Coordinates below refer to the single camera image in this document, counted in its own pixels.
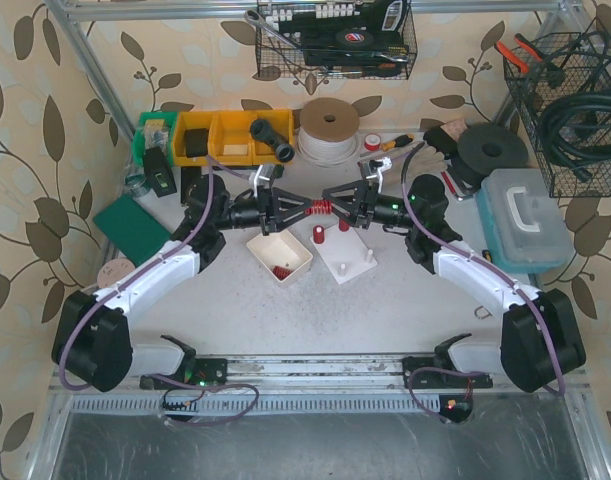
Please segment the white spring tray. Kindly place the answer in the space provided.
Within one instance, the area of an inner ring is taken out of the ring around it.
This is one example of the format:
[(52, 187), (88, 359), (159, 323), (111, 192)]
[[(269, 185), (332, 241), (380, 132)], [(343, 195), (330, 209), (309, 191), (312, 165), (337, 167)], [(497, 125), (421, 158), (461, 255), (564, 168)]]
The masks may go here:
[[(288, 230), (267, 236), (259, 234), (249, 240), (246, 247), (282, 288), (291, 286), (307, 273), (313, 260), (312, 253)], [(275, 266), (285, 267), (291, 274), (279, 280), (272, 273)]]

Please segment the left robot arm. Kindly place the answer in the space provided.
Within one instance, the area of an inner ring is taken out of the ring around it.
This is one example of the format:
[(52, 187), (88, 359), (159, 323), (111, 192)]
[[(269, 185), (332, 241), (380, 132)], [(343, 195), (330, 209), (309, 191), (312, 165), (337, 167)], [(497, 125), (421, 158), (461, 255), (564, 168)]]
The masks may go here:
[(150, 259), (109, 287), (67, 297), (51, 352), (63, 387), (108, 392), (127, 377), (177, 375), (192, 348), (168, 334), (147, 336), (138, 331), (138, 320), (214, 262), (226, 244), (224, 231), (278, 233), (313, 206), (309, 198), (266, 186), (232, 198), (213, 173), (191, 185), (186, 204), (181, 223)]

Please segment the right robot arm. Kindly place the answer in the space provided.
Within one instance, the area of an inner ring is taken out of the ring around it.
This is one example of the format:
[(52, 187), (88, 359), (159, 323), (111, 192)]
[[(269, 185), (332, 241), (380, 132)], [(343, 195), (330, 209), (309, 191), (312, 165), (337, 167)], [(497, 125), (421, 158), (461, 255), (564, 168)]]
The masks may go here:
[(500, 374), (524, 392), (546, 388), (561, 394), (565, 374), (585, 365), (568, 296), (559, 289), (544, 292), (523, 284), (475, 253), (445, 219), (449, 201), (438, 178), (421, 175), (399, 197), (358, 180), (324, 190), (323, 198), (352, 227), (376, 223), (403, 234), (414, 263), (458, 286), (500, 320), (497, 341), (464, 336), (448, 345), (453, 371)]

